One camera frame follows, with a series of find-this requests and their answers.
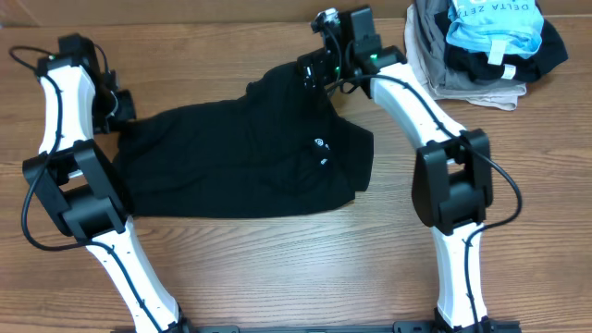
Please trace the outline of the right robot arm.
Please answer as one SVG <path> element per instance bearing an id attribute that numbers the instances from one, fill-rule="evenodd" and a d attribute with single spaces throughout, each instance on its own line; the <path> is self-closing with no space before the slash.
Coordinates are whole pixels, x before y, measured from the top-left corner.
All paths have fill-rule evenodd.
<path id="1" fill-rule="evenodd" d="M 405 133 L 414 148 L 413 207 L 430 229 L 439 295 L 433 332 L 494 332 L 481 293 L 478 229 L 492 203 L 487 135 L 449 117 L 414 75 L 396 46 L 385 47 L 370 7 L 319 12 L 311 23 L 324 46 L 299 64 L 308 88 L 328 93 L 347 83 L 361 88 Z"/>

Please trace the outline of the black t-shirt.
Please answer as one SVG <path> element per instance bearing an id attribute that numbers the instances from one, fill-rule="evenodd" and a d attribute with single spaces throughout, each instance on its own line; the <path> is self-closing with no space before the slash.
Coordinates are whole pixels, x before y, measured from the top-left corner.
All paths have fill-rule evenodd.
<path id="1" fill-rule="evenodd" d="M 114 165 L 137 216 L 265 218 L 348 204 L 368 188 L 373 161 L 372 132 L 287 63 L 239 99 L 130 123 Z"/>

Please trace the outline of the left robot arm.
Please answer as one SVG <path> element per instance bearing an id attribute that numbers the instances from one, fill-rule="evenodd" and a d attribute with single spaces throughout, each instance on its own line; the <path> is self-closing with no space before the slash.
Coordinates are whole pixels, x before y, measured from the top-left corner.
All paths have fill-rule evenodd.
<path id="1" fill-rule="evenodd" d="M 21 211 L 25 238 L 42 251 L 91 253 L 127 305 L 134 331 L 191 332 L 142 248 L 128 190 L 94 139 L 135 117 L 130 94 L 95 55 L 47 55 L 32 70 L 43 88 L 45 127 L 38 154 L 22 164 L 29 184 Z M 44 245 L 33 238 L 32 199 L 72 243 Z"/>

